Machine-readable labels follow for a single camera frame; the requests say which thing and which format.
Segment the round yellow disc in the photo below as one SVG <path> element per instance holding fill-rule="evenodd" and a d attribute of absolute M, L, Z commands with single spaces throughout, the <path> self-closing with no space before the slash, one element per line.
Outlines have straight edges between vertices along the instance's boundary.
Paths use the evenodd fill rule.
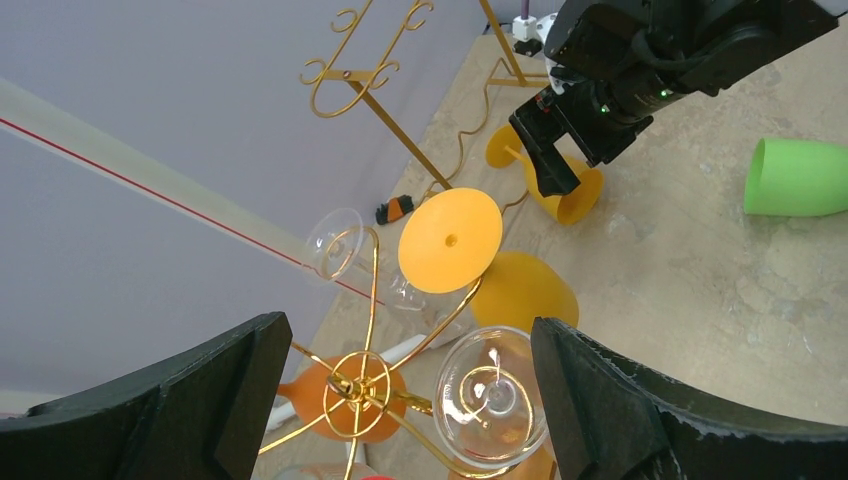
<path fill-rule="evenodd" d="M 452 188 L 412 213 L 398 245 L 400 269 L 423 292 L 459 290 L 489 268 L 502 236 L 503 218 L 491 197 Z"/>

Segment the beige floor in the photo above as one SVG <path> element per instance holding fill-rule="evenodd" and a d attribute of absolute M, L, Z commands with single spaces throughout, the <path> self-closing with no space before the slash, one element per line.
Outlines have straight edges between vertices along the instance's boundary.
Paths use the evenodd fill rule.
<path fill-rule="evenodd" d="M 627 152 L 602 167 L 607 184 L 580 224 L 563 227 L 532 201 L 506 215 L 503 249 L 534 253 L 577 293 L 580 328 L 631 358 L 707 392 L 800 418 L 848 425 L 848 214 L 754 218 L 742 212 L 748 159 L 761 136 L 848 144 L 848 29 L 767 66 L 719 98 L 692 95 L 662 111 Z M 481 84 L 497 58 L 494 37 L 474 45 L 427 130 L 422 149 L 449 171 L 458 129 L 483 112 Z M 541 62 L 521 59 L 528 70 Z M 486 141 L 535 93 L 494 88 L 487 128 L 468 142 L 455 185 L 503 204 L 523 192 L 520 169 L 494 171 Z M 561 150 L 577 154 L 564 142 Z M 411 163 L 396 193 L 429 182 Z M 379 230 L 391 259 L 403 222 Z M 360 345 L 367 305 L 339 295 L 315 338 L 319 354 Z M 378 323 L 375 347 L 408 337 Z M 446 348 L 404 367 L 411 390 L 429 394 Z M 411 414 L 435 438 L 431 421 Z M 268 435 L 279 438 L 296 422 Z M 313 434 L 257 462 L 263 479 L 292 463 L 341 461 L 343 446 Z M 400 432 L 369 445 L 369 463 L 401 480 L 445 478 L 446 469 Z"/>

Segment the gold metal wire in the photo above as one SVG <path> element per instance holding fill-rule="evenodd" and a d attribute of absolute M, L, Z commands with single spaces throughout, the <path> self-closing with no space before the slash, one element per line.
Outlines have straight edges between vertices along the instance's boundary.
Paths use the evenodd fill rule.
<path fill-rule="evenodd" d="M 302 346 L 301 344 L 299 344 L 299 343 L 297 343 L 297 342 L 292 342 L 291 347 L 292 347 L 293 349 L 297 350 L 298 352 L 300 352 L 300 353 L 304 354 L 307 358 L 309 358 L 309 359 L 310 359 L 310 360 L 312 360 L 313 362 L 315 362 L 315 363 L 317 363 L 317 364 L 321 365 L 322 367 L 326 368 L 327 370 L 332 370 L 332 369 L 333 369 L 332 365 L 330 365 L 329 363 L 327 363 L 327 362 L 326 362 L 323 358 L 321 358 L 321 357 L 319 357 L 318 355 L 316 355 L 316 354 L 312 353 L 312 351 L 311 351 L 311 350 L 309 350 L 308 348 L 306 348 L 306 347 Z"/>
<path fill-rule="evenodd" d="M 366 351 L 366 350 L 359 350 L 359 351 L 356 351 L 356 352 L 351 352 L 351 353 L 345 355 L 344 357 L 342 357 L 342 359 L 339 360 L 339 362 L 336 364 L 335 368 L 333 368 L 333 371 L 330 372 L 330 376 L 327 379 L 328 385 L 324 386 L 324 396 L 323 396 L 323 403 L 322 403 L 322 406 L 324 408 L 324 413 L 327 414 L 328 409 L 329 409 L 329 405 L 328 405 L 329 392 L 330 392 L 329 383 L 336 383 L 336 386 L 333 390 L 337 394 L 342 396 L 346 402 L 348 402 L 349 404 L 353 405 L 356 408 L 355 415 L 353 417 L 354 418 L 354 428 L 353 428 L 352 432 L 341 431 L 341 429 L 339 429 L 339 427 L 336 425 L 336 423 L 333 422 L 333 418 L 329 415 L 327 416 L 327 424 L 330 426 L 330 429 L 333 431 L 333 433 L 335 433 L 336 435 L 338 435 L 341 438 L 356 438 L 356 437 L 365 435 L 366 433 L 370 432 L 371 429 L 373 429 L 377 425 L 377 423 L 380 422 L 380 420 L 383 418 L 383 414 L 385 413 L 385 411 L 381 411 L 380 413 L 377 414 L 377 417 L 367 427 L 360 429 L 359 428 L 359 418 L 360 418 L 361 413 L 362 413 L 361 406 L 364 403 L 363 397 L 368 392 L 369 387 L 374 385 L 374 382 L 370 382 L 369 379 L 365 378 L 364 376 L 359 377 L 359 378 L 353 380 L 353 382 L 350 382 L 350 391 L 347 392 L 347 393 L 344 392 L 345 389 L 343 387 L 340 387 L 338 385 L 339 377 L 336 376 L 336 373 L 338 372 L 339 368 L 341 368 L 341 366 L 344 365 L 350 359 L 352 359 L 354 357 L 358 357 L 358 356 L 364 357 L 366 359 L 366 361 L 367 361 L 368 357 L 372 357 L 383 368 L 383 372 L 386 374 L 385 375 L 385 377 L 386 377 L 385 397 L 387 399 L 386 400 L 387 402 L 391 401 L 392 377 L 391 377 L 391 375 L 389 375 L 389 365 L 388 365 L 388 363 L 386 363 L 386 361 L 383 360 L 382 357 L 380 357 L 380 355 L 378 355 L 374 352 Z"/>
<path fill-rule="evenodd" d="M 521 205 L 522 203 L 524 203 L 524 200 L 527 200 L 528 195 L 530 195 L 530 190 L 524 190 L 524 195 L 519 197 L 518 200 L 516 200 L 514 202 L 509 202 L 506 205 L 504 205 L 503 207 L 501 207 L 501 215 L 505 215 L 506 211 L 509 210 L 510 208 Z"/>
<path fill-rule="evenodd" d="M 527 394 L 527 389 L 524 388 L 524 385 L 521 382 L 519 382 L 518 379 L 515 378 L 515 376 L 513 374 L 509 373 L 508 371 L 501 370 L 500 367 L 493 366 L 493 365 L 483 365 L 483 366 L 471 369 L 471 371 L 466 373 L 465 376 L 462 377 L 462 380 L 459 382 L 459 404 L 462 405 L 462 408 L 465 409 L 466 413 L 473 414 L 474 412 L 477 411 L 476 408 L 473 408 L 471 405 L 469 405 L 468 399 L 465 397 L 465 391 L 466 390 L 465 390 L 464 387 L 465 387 L 466 382 L 470 381 L 470 379 L 473 375 L 476 375 L 480 372 L 494 372 L 496 374 L 502 375 L 503 377 L 510 380 L 515 385 L 515 388 L 518 389 L 518 392 L 521 396 L 521 400 L 524 402 L 524 405 L 527 408 L 527 412 L 528 412 L 527 431 L 524 434 L 524 440 L 525 441 L 529 440 L 530 435 L 533 434 L 533 424 L 534 424 L 534 421 L 535 421 L 535 418 L 534 418 L 535 415 L 533 413 L 533 403 L 530 401 L 530 396 Z M 477 415 L 474 415 L 474 418 L 483 425 L 484 429 L 488 428 L 487 422 L 481 422 L 480 419 L 477 417 Z M 508 455 L 501 455 L 501 456 L 492 457 L 492 458 L 502 460 L 502 459 L 506 458 L 507 456 Z"/>
<path fill-rule="evenodd" d="M 489 4 L 488 0 L 480 0 L 480 7 L 486 14 L 486 18 L 489 20 L 489 25 L 491 25 L 492 30 L 494 31 L 495 36 L 498 39 L 498 43 L 500 44 L 501 50 L 503 51 L 503 56 L 498 57 L 498 59 L 495 61 L 495 64 L 492 66 L 491 71 L 489 71 L 489 75 L 486 77 L 486 82 L 483 84 L 483 101 L 485 111 L 483 114 L 483 119 L 480 121 L 480 124 L 471 130 L 460 130 L 456 134 L 456 140 L 459 144 L 459 159 L 457 160 L 456 166 L 451 171 L 450 175 L 447 175 L 445 177 L 448 181 L 453 180 L 462 170 L 462 167 L 465 165 L 465 145 L 462 141 L 462 137 L 479 133 L 480 130 L 482 130 L 489 121 L 489 113 L 491 108 L 489 99 L 490 86 L 544 88 L 549 85 L 547 80 L 547 73 L 524 73 L 521 70 L 521 66 L 518 65 L 518 60 L 515 58 L 515 54 L 509 48 L 509 42 L 506 39 L 506 35 L 504 35 L 503 30 L 501 30 L 498 26 L 499 22 L 497 20 L 497 16 L 492 10 L 492 7 Z M 507 75 L 513 78 L 494 78 L 495 73 L 497 73 L 498 67 L 501 65 L 503 65 L 504 69 L 506 69 Z M 544 80 L 528 80 L 528 78 L 541 78 Z M 418 205 L 421 205 L 422 203 L 424 203 L 425 200 L 438 193 L 433 190 L 433 188 L 438 183 L 439 182 L 434 181 L 430 183 L 429 186 L 427 186 L 427 189 L 424 191 L 424 194 L 418 201 Z M 508 208 L 520 204 L 522 201 L 524 201 L 525 198 L 527 198 L 526 194 L 522 196 L 519 200 L 507 204 L 506 206 L 504 206 L 503 209 L 501 209 L 501 214 L 506 212 Z"/>
<path fill-rule="evenodd" d="M 454 180 L 456 178 L 456 176 L 459 175 L 459 172 L 462 171 L 462 168 L 465 166 L 465 142 L 463 140 L 463 137 L 476 135 L 476 134 L 480 133 L 480 131 L 483 130 L 483 128 L 485 128 L 486 125 L 489 123 L 489 115 L 491 113 L 491 99 L 489 97 L 489 87 L 493 86 L 493 85 L 498 85 L 495 82 L 498 79 L 494 78 L 494 76 L 495 76 L 495 74 L 497 74 L 498 68 L 501 67 L 501 66 L 504 67 L 504 69 L 507 71 L 508 75 L 514 76 L 513 71 L 510 70 L 509 65 L 507 65 L 507 63 L 503 59 L 503 57 L 498 57 L 498 59 L 495 61 L 495 64 L 492 66 L 492 69 L 489 71 L 489 75 L 486 77 L 486 82 L 483 84 L 483 88 L 482 88 L 483 106 L 484 106 L 483 118 L 480 120 L 480 123 L 476 127 L 474 127 L 473 129 L 471 129 L 471 130 L 460 130 L 456 134 L 456 143 L 459 145 L 459 155 L 458 155 L 458 159 L 457 159 L 457 162 L 456 162 L 456 166 L 454 166 L 453 170 L 451 170 L 451 173 L 445 177 L 445 179 L 448 182 L 450 182 L 451 180 Z M 507 86 L 521 86 L 521 85 L 509 84 Z M 528 86 L 528 87 L 538 87 L 539 84 L 537 82 L 531 82 L 530 84 L 528 84 L 526 86 Z M 430 198 L 433 195 L 435 195 L 436 193 L 438 193 L 438 192 L 433 190 L 438 183 L 439 182 L 437 182 L 435 180 L 430 182 L 430 184 L 427 186 L 427 189 L 424 191 L 424 194 L 418 200 L 419 206 L 422 203 L 424 203 L 425 200 L 427 200 L 428 198 Z M 515 202 L 510 202 L 507 205 L 505 205 L 501 209 L 501 214 L 506 212 L 506 210 L 509 209 L 510 207 L 513 207 L 513 206 L 518 205 L 521 202 L 523 202 L 524 199 L 527 198 L 528 193 L 529 192 L 522 195 L 521 198 L 516 200 Z"/>
<path fill-rule="evenodd" d="M 454 462 L 447 455 L 445 455 L 441 450 L 439 450 L 439 447 L 437 447 L 432 441 L 430 441 L 430 439 L 427 438 L 426 435 L 421 433 L 420 430 L 415 428 L 414 425 L 412 425 L 409 421 L 407 421 L 405 418 L 403 418 L 402 415 L 398 415 L 397 413 L 395 413 L 391 410 L 388 410 L 386 408 L 385 403 L 381 402 L 380 400 L 378 400 L 378 399 L 376 399 L 376 398 L 374 398 L 370 395 L 366 395 L 365 400 L 370 402 L 375 407 L 379 407 L 381 409 L 386 409 L 386 414 L 389 415 L 389 417 L 391 417 L 394 421 L 398 422 L 403 428 L 405 428 L 409 433 L 411 433 L 412 436 L 415 437 L 415 439 L 418 440 L 418 442 L 421 443 L 421 445 L 423 445 L 424 448 L 426 448 L 430 453 L 432 453 L 433 456 L 436 457 L 436 459 L 439 460 L 439 462 L 442 465 L 444 465 L 450 471 L 459 475 L 460 477 L 472 478 L 472 479 L 481 479 L 481 480 L 482 479 L 489 479 L 489 478 L 497 478 L 497 477 L 500 477 L 501 475 L 504 475 L 504 474 L 510 472 L 511 470 L 515 469 L 515 467 L 518 466 L 518 465 L 512 465 L 512 466 L 509 466 L 509 467 L 503 467 L 503 468 L 499 468 L 497 470 L 491 470 L 491 471 L 486 471 L 486 472 L 473 472 L 471 470 L 468 470 L 464 466 Z"/>
<path fill-rule="evenodd" d="M 398 360 L 397 363 L 389 367 L 389 370 L 394 371 L 404 366 L 406 362 L 410 361 L 416 355 L 421 353 L 425 348 L 427 348 L 427 345 L 430 345 L 430 342 L 432 342 L 433 339 L 438 337 L 439 334 L 442 333 L 442 331 L 447 328 L 448 325 L 450 325 L 450 323 L 453 322 L 453 320 L 457 316 L 459 316 L 460 313 L 462 313 L 462 310 L 465 309 L 466 305 L 471 302 L 471 299 L 474 298 L 474 295 L 477 295 L 477 292 L 480 290 L 480 285 L 482 283 L 483 277 L 478 278 L 477 281 L 474 282 L 474 285 L 468 290 L 468 293 L 465 294 L 465 297 L 462 299 L 462 301 L 459 302 L 459 305 L 457 305 L 456 308 L 453 310 L 453 312 L 451 312 L 450 315 L 448 315 L 444 320 L 442 320 L 442 323 L 436 326 L 436 328 L 434 328 L 429 335 L 424 337 L 424 340 L 421 340 L 421 343 L 416 345 L 411 352 L 407 353 L 403 358 Z"/>
<path fill-rule="evenodd" d="M 337 26 L 335 23 L 330 23 L 330 28 L 334 32 L 343 33 L 345 35 L 344 38 L 342 39 L 342 41 L 339 42 L 338 47 L 336 47 L 336 51 L 333 53 L 333 56 L 330 57 L 330 61 L 328 62 L 328 61 L 325 61 L 321 58 L 313 58 L 313 59 L 310 59 L 309 61 L 307 61 L 306 64 L 305 64 L 305 66 L 316 65 L 316 64 L 321 66 L 321 71 L 315 77 L 313 77 L 309 80 L 305 79 L 303 77 L 303 75 L 300 76 L 300 82 L 301 83 L 303 83 L 304 85 L 312 85 L 313 86 L 312 87 L 312 93 L 310 94 L 310 97 L 309 97 L 309 107 L 312 109 L 312 112 L 315 115 L 317 115 L 321 118 L 332 118 L 332 117 L 336 117 L 336 116 L 339 116 L 339 115 L 347 112 L 348 110 L 353 108 L 354 105 L 359 103 L 359 101 L 362 100 L 362 98 L 364 97 L 364 95 L 368 91 L 377 90 L 380 87 L 382 87 L 383 85 L 385 85 L 386 82 L 389 80 L 389 78 L 384 77 L 384 78 L 378 79 L 380 74 L 382 74 L 383 71 L 388 69 L 388 68 L 393 68 L 394 71 L 396 71 L 396 72 L 398 70 L 400 70 L 400 63 L 397 60 L 389 60 L 389 56 L 392 54 L 392 50 L 394 50 L 394 48 L 397 45 L 397 42 L 400 39 L 401 35 L 403 35 L 403 32 L 407 32 L 407 31 L 411 32 L 411 31 L 419 29 L 422 25 L 424 25 L 424 23 L 426 21 L 424 19 L 421 19 L 417 23 L 412 24 L 411 23 L 412 17 L 422 8 L 426 8 L 428 11 L 433 10 L 433 2 L 432 1 L 430 1 L 430 0 L 415 0 L 415 2 L 412 4 L 412 7 L 410 7 L 410 9 L 407 11 L 406 15 L 404 16 L 403 22 L 401 23 L 400 27 L 398 28 L 397 32 L 395 33 L 394 37 L 392 38 L 391 42 L 389 43 L 389 46 L 386 48 L 386 51 L 383 53 L 383 56 L 380 57 L 380 60 L 377 62 L 377 65 L 374 67 L 374 70 L 371 70 L 370 72 L 358 72 L 358 75 L 356 75 L 356 78 L 352 78 L 354 76 L 353 72 L 351 72 L 349 70 L 343 70 L 343 71 L 333 70 L 333 66 L 336 63 L 336 60 L 339 58 L 339 55 L 341 54 L 342 50 L 344 50 L 345 46 L 347 46 L 347 43 L 350 40 L 351 35 L 353 35 L 353 32 L 356 31 L 356 29 L 359 27 L 360 22 L 365 17 L 365 15 L 368 13 L 368 9 L 371 8 L 372 2 L 373 2 L 373 0 L 366 0 L 365 5 L 363 5 L 362 9 L 359 10 L 359 11 L 357 11 L 356 9 L 353 9 L 353 8 L 345 8 L 343 10 L 340 10 L 336 14 L 336 16 L 339 17 L 339 18 L 344 17 L 344 16 L 348 16 L 349 21 L 346 25 L 341 26 L 341 27 Z M 353 99 L 351 101 L 349 101 L 345 106 L 343 106 L 343 107 L 341 107 L 341 108 L 339 108 L 338 110 L 335 110 L 335 111 L 323 112 L 323 111 L 319 110 L 318 107 L 315 105 L 315 99 L 318 95 L 318 91 L 321 89 L 321 85 L 324 83 L 324 80 L 326 80 L 326 79 L 357 80 L 357 81 L 363 81 L 364 80 L 363 81 L 364 88 L 362 89 L 362 91 L 357 92 L 356 95 L 353 97 Z"/>
<path fill-rule="evenodd" d="M 321 415 L 315 417 L 315 419 L 312 420 L 311 422 L 299 427 L 297 430 L 294 430 L 293 432 L 289 433 L 288 435 L 284 436 L 283 438 L 281 438 L 281 439 L 279 439 L 275 442 L 271 442 L 268 445 L 265 445 L 264 447 L 260 448 L 259 449 L 259 455 L 262 455 L 263 453 L 268 453 L 268 451 L 270 451 L 270 450 L 272 450 L 276 447 L 279 447 L 280 445 L 288 442 L 289 440 L 294 439 L 295 437 L 297 437 L 301 433 L 309 430 L 310 428 L 314 427 L 315 425 L 318 425 L 321 421 L 326 419 L 329 414 L 335 412 L 336 410 L 339 409 L 339 407 L 344 405 L 344 403 L 345 403 L 344 400 L 339 400 L 338 402 L 336 402 L 335 405 L 333 405 L 332 407 L 330 407 L 329 410 L 327 410 L 327 413 L 324 413 L 324 414 L 321 414 Z"/>

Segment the yellow glass base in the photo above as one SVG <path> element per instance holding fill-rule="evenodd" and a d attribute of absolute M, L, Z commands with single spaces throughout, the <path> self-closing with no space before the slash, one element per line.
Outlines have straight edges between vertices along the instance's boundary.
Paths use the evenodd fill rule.
<path fill-rule="evenodd" d="M 565 156 L 565 161 L 580 179 L 580 186 L 568 195 L 543 197 L 536 183 L 536 170 L 530 158 L 521 154 L 521 139 L 510 125 L 505 125 L 489 139 L 486 145 L 486 162 L 494 168 L 504 168 L 515 160 L 524 167 L 524 181 L 530 195 L 562 225 L 574 225 L 579 222 L 598 201 L 604 188 L 604 174 L 589 168 L 584 162 Z"/>
<path fill-rule="evenodd" d="M 507 325 L 530 333 L 536 317 L 558 318 L 577 328 L 574 292 L 545 262 L 523 252 L 495 256 L 471 312 L 480 327 Z"/>
<path fill-rule="evenodd" d="M 474 282 L 503 237 L 498 204 L 480 190 L 453 188 L 415 209 L 398 244 L 403 275 L 426 293 L 448 293 Z"/>

